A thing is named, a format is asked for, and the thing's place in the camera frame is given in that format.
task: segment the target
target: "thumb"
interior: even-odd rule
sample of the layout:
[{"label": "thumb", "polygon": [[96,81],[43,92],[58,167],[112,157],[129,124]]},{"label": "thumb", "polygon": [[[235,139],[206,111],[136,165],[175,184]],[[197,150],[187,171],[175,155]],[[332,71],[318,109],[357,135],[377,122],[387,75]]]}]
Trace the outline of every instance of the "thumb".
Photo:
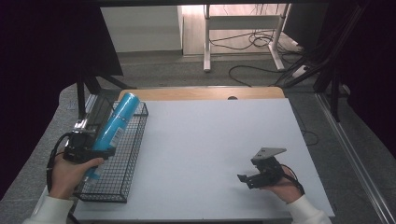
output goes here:
[{"label": "thumb", "polygon": [[98,166],[100,164],[103,164],[104,162],[105,162],[105,160],[103,158],[95,158],[95,159],[92,159],[92,160],[87,161],[85,163],[82,163],[80,165],[80,167],[81,167],[82,170],[87,171],[91,167]]}]

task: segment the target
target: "white sleeve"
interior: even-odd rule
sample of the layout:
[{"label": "white sleeve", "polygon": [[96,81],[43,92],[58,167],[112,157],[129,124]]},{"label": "white sleeve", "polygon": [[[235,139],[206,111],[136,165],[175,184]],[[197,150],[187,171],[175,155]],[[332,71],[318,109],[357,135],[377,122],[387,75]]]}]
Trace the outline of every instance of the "white sleeve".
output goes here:
[{"label": "white sleeve", "polygon": [[22,224],[65,224],[73,201],[45,196],[38,210]]},{"label": "white sleeve", "polygon": [[331,224],[329,217],[316,209],[303,195],[294,203],[287,204],[293,224]]}]

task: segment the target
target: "blue bottle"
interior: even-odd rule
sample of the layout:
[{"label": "blue bottle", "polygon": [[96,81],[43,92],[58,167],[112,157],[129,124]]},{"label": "blue bottle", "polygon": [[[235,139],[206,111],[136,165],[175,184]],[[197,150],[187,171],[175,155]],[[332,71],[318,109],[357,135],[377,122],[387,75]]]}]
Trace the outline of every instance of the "blue bottle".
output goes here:
[{"label": "blue bottle", "polygon": [[[92,150],[109,150],[117,147],[117,144],[122,138],[128,122],[134,115],[139,103],[140,100],[137,96],[126,92],[107,121],[107,124],[96,138]],[[83,180],[90,185],[96,184],[100,178],[100,174],[105,168],[105,165],[106,163],[100,165],[96,169],[89,169]]]}]

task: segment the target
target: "dark curtain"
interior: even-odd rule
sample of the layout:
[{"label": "dark curtain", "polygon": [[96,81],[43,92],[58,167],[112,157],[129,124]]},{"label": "dark curtain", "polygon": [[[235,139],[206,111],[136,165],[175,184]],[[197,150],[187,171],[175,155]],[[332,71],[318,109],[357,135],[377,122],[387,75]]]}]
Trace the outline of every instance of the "dark curtain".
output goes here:
[{"label": "dark curtain", "polygon": [[340,57],[350,106],[396,158],[396,6],[371,1]]},{"label": "dark curtain", "polygon": [[2,198],[80,75],[122,75],[99,6],[0,1]]}]

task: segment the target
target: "metal mesh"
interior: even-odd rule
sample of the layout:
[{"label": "metal mesh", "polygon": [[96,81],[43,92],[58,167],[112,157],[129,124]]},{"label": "metal mesh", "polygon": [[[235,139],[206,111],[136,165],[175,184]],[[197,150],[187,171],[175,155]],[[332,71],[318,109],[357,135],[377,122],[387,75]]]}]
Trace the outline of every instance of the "metal mesh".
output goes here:
[{"label": "metal mesh", "polygon": [[105,162],[99,181],[95,185],[81,182],[74,192],[76,197],[84,202],[127,203],[148,115],[146,104],[140,103],[117,145],[116,154]]}]

